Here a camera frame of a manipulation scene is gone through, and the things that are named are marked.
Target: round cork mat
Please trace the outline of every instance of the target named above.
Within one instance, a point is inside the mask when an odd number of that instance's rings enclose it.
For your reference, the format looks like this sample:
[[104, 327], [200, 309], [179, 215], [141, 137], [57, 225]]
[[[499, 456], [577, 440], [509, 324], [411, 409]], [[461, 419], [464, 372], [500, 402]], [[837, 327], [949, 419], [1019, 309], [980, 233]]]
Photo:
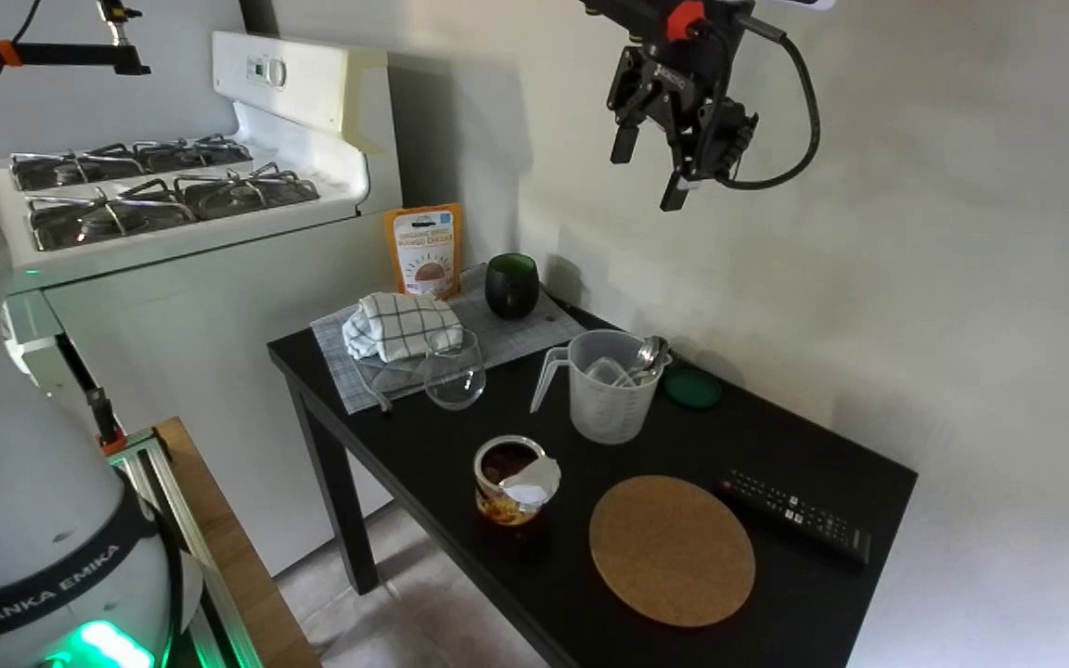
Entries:
[[740, 611], [759, 559], [747, 525], [711, 488], [639, 473], [593, 509], [589, 553], [608, 590], [671, 627], [711, 627]]

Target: white stove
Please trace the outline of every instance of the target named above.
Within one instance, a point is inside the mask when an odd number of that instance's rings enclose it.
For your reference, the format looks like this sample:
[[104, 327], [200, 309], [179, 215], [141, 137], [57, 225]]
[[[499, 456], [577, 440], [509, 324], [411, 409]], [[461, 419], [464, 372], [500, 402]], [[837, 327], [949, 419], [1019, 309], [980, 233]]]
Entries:
[[[264, 562], [283, 570], [335, 525], [264, 345], [391, 289], [383, 211], [403, 204], [403, 185], [385, 56], [212, 33], [200, 75], [186, 96], [231, 101], [231, 127], [76, 143], [87, 107], [70, 102], [57, 153], [0, 155], [17, 263], [3, 335], [19, 366], [87, 428], [87, 381], [61, 341], [128, 430], [184, 415]], [[128, 107], [93, 115], [128, 127]], [[207, 132], [231, 143], [223, 164], [184, 153]], [[385, 504], [367, 470], [358, 481], [367, 510]]]

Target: black table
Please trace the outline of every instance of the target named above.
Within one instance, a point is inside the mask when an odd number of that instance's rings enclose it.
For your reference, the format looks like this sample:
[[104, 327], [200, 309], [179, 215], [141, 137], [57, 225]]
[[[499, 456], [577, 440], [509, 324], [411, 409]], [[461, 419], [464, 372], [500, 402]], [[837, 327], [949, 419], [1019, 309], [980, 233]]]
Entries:
[[[313, 440], [358, 590], [374, 590], [378, 566], [347, 452], [385, 481], [551, 664], [846, 664], [916, 480], [734, 387], [724, 387], [713, 411], [657, 394], [630, 445], [589, 445], [570, 421], [566, 373], [542, 411], [529, 415], [542, 356], [492, 366], [492, 387], [468, 411], [442, 411], [419, 394], [393, 411], [360, 415], [342, 409], [313, 331], [271, 341], [271, 360]], [[493, 434], [532, 434], [566, 468], [561, 493], [532, 525], [485, 525], [471, 504], [471, 452]], [[862, 566], [740, 510], [759, 548], [747, 608], [706, 629], [676, 629], [620, 603], [587, 548], [597, 498], [630, 473], [713, 486], [727, 468], [859, 520], [875, 539], [875, 559]]]

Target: floor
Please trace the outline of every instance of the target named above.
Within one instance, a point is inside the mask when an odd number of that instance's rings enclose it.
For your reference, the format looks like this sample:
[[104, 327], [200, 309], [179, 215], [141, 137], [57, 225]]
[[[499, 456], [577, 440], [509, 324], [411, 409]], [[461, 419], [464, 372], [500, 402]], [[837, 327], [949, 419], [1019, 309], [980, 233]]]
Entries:
[[547, 664], [408, 510], [385, 504], [367, 520], [367, 534], [383, 586], [364, 598], [335, 548], [280, 575], [323, 668]]

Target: mug handle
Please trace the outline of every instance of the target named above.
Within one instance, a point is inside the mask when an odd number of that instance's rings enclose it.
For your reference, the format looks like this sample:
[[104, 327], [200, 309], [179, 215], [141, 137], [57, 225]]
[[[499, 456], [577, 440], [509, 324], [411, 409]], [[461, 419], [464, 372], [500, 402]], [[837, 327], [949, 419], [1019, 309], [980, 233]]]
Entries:
[[561, 366], [570, 366], [570, 345], [551, 348], [542, 356], [536, 397], [532, 397], [532, 415], [539, 411], [539, 404], [542, 404], [542, 397], [547, 397], [547, 389], [551, 389], [551, 381], [557, 377]]

